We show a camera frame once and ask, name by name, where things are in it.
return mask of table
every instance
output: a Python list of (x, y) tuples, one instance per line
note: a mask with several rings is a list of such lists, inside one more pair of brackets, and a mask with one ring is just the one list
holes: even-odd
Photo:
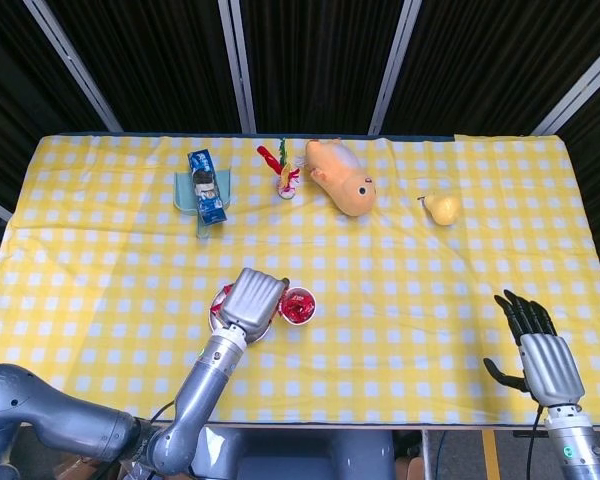
[[(341, 215), (302, 174), (285, 201), (256, 153), (278, 139), (52, 136), (41, 140), (0, 250), (0, 362), (65, 392), (151, 416), (209, 336), (217, 290), (249, 266), (317, 298), (304, 328), (251, 346), (217, 422), (530, 424), (535, 405), (493, 381), (520, 361), (492, 299), (510, 288), (552, 313), (600, 425), (600, 265), (557, 137), (344, 142), (377, 188)], [(289, 139), (300, 156), (304, 139)], [(186, 153), (231, 168), (229, 220), (197, 240), (172, 205)], [(462, 199), (453, 227), (417, 200)]]

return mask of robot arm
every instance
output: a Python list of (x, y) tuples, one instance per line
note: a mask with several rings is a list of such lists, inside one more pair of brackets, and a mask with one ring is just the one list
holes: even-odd
[(500, 384), (531, 397), (548, 409), (545, 427), (566, 480), (600, 480), (600, 445), (589, 418), (578, 406), (584, 386), (571, 351), (557, 336), (547, 311), (508, 290), (502, 307), (524, 368), (524, 378), (504, 375), (493, 361), (484, 359), (491, 376)]
[(226, 327), (213, 332), (176, 396), (173, 423), (164, 428), (65, 395), (18, 366), (0, 365), (0, 480), (18, 478), (6, 462), (22, 422), (51, 448), (104, 461), (132, 458), (165, 475), (186, 472), (229, 376), (247, 344), (266, 330), (287, 286), (242, 271), (220, 311)]

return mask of yellow pear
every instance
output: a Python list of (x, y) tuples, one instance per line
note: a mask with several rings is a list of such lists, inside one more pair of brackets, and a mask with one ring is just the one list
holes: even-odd
[(438, 225), (451, 225), (460, 213), (460, 200), (452, 195), (427, 195), (424, 206)]

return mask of robotic hand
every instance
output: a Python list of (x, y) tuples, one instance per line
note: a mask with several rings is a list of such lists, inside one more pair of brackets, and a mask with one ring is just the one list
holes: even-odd
[(0, 365), (0, 480), (17, 480), (8, 455), (19, 425), (46, 446), (112, 462), (131, 459), (159, 474), (187, 472), (209, 419), (247, 344), (267, 329), (288, 280), (245, 268), (225, 299), (216, 329), (175, 398), (163, 428), (126, 412), (70, 397), (16, 365)]
[(544, 307), (508, 290), (504, 295), (495, 300), (518, 346), (524, 378), (503, 374), (489, 358), (483, 359), (487, 371), (501, 385), (529, 392), (539, 404), (538, 417), (548, 409), (545, 427), (566, 480), (600, 480), (599, 440), (578, 405), (584, 386), (567, 343)]

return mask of orange plush toy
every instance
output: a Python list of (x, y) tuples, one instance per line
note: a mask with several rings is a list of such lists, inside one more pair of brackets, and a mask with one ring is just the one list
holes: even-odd
[(358, 217), (369, 213), (376, 199), (376, 187), (355, 154), (340, 140), (309, 140), (306, 167), (311, 178), (332, 198), (343, 213)]

